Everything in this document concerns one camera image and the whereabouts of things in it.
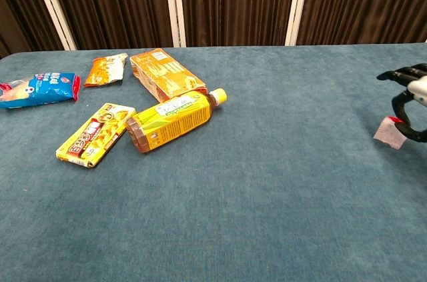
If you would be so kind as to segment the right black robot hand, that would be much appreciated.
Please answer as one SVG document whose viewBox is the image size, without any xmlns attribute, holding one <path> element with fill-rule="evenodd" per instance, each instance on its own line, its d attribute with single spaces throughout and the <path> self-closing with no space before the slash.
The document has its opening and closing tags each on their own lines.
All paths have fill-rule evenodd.
<svg viewBox="0 0 427 282">
<path fill-rule="evenodd" d="M 377 80 L 395 81 L 406 89 L 392 99 L 392 108 L 398 119 L 395 126 L 405 137 L 419 142 L 426 142 L 426 130 L 416 131 L 411 127 L 411 122 L 405 111 L 405 104 L 416 101 L 426 107 L 426 64 L 419 63 L 397 70 L 386 71 L 379 74 Z"/>
</svg>

